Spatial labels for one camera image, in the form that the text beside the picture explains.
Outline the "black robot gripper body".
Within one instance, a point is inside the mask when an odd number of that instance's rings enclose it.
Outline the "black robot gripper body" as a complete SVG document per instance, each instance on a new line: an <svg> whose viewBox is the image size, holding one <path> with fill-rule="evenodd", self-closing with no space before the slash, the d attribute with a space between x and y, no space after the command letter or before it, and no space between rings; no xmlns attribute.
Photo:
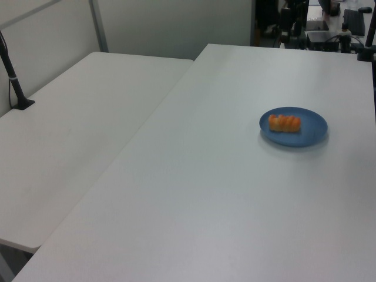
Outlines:
<svg viewBox="0 0 376 282"><path fill-rule="evenodd" d="M306 18L308 0L289 0L289 9L292 18Z"/></svg>

